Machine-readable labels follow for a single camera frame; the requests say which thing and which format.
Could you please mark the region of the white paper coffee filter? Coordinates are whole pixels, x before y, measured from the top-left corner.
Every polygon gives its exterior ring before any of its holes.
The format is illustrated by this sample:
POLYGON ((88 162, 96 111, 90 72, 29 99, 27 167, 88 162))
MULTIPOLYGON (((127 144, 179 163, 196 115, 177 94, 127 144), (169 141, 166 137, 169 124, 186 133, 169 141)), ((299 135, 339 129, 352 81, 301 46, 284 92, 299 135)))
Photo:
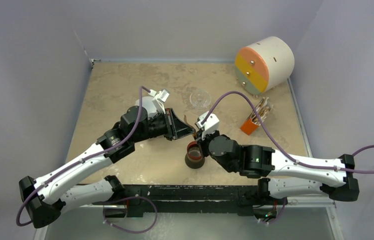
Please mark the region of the white paper coffee filter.
POLYGON ((153 104, 153 97, 151 96, 142 97, 142 107, 147 111, 148 118, 152 118, 157 114, 157 109, 153 104))

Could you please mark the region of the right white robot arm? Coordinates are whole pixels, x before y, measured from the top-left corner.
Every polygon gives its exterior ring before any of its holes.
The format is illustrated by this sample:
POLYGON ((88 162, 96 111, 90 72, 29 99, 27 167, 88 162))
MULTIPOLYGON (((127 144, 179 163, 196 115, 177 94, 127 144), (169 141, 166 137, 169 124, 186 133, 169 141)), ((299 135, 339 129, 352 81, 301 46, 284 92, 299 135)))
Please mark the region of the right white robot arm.
POLYGON ((359 196, 358 180, 353 177, 353 156, 320 159, 284 154, 268 146, 239 144, 220 134, 200 130, 196 137, 206 157, 211 157, 228 173, 249 179, 291 177, 307 182, 308 189, 327 194, 340 202, 354 202, 359 196))

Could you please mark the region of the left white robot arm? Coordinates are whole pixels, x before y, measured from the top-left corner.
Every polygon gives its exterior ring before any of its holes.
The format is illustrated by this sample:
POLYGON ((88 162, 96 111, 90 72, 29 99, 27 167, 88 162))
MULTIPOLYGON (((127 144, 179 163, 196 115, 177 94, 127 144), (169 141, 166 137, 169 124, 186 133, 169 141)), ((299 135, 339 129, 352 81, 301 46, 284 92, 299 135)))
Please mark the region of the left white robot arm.
POLYGON ((34 228, 39 229, 54 222, 69 205, 70 191, 91 174, 106 168, 135 151, 135 143, 163 136, 174 141, 195 133, 194 127, 179 119, 172 108, 149 118, 144 107, 132 106, 120 121, 106 131, 78 157, 42 177, 26 176, 19 181, 22 210, 26 210, 34 228))

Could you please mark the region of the brown paper coffee filter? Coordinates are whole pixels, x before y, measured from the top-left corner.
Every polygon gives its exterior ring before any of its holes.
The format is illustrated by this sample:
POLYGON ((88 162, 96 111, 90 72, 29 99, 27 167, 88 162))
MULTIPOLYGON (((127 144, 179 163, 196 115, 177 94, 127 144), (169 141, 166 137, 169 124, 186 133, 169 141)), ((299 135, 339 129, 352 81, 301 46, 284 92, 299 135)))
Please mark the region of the brown paper coffee filter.
POLYGON ((191 124, 188 122, 188 120, 187 120, 187 116, 186 116, 186 115, 184 115, 184 117, 183 117, 183 122, 184 122, 184 123, 185 123, 189 128, 192 128, 192 129, 194 130, 192 136, 193 136, 194 139, 196 139, 196 137, 197 137, 197 129, 196 129, 196 127, 195 127, 194 125, 191 125, 191 124))

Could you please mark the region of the red and black pitcher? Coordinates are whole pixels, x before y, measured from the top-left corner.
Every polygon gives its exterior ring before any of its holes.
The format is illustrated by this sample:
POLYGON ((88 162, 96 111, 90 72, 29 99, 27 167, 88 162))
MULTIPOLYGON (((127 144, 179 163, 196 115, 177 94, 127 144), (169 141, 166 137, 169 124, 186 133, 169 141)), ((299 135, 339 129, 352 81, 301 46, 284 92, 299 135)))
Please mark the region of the red and black pitcher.
POLYGON ((205 157, 196 141, 192 141, 188 144, 184 161, 191 169, 199 169, 205 164, 205 157))

